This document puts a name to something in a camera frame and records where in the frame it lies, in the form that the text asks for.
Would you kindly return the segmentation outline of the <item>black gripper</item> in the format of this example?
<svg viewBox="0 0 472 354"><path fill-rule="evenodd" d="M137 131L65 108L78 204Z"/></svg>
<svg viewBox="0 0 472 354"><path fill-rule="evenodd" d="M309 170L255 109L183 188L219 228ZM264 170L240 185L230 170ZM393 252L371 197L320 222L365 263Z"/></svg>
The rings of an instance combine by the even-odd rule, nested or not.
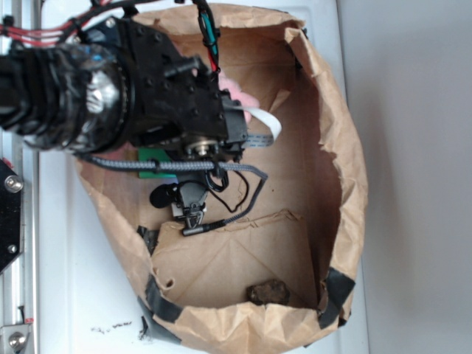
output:
<svg viewBox="0 0 472 354"><path fill-rule="evenodd" d="M181 55L163 32L110 17L86 30L86 42L108 49L125 79L120 139L161 148L180 160L238 162L248 139L238 101L220 90L202 59Z"/></svg>

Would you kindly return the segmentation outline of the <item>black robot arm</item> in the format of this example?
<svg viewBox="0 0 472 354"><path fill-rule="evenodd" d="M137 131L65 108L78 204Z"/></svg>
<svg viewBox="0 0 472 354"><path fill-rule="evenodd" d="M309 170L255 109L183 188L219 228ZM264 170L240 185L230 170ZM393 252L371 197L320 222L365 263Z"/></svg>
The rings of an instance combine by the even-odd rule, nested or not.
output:
<svg viewBox="0 0 472 354"><path fill-rule="evenodd" d="M1 127L38 150L107 153L129 143L180 159L239 160L248 139L240 103L200 57L115 17L80 43L14 43L1 57Z"/></svg>

